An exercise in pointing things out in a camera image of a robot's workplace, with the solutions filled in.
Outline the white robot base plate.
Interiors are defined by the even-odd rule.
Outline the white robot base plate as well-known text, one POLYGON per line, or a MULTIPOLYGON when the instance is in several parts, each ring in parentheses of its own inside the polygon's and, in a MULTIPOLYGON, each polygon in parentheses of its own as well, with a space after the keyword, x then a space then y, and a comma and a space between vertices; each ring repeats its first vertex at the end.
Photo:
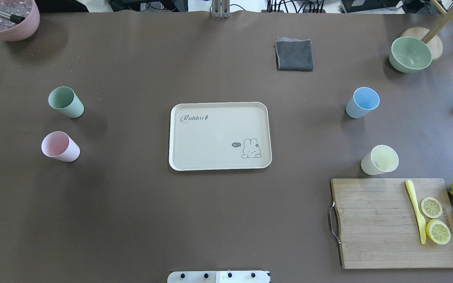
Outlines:
POLYGON ((270 272, 264 270, 219 270, 171 272, 168 283, 270 283, 270 272))

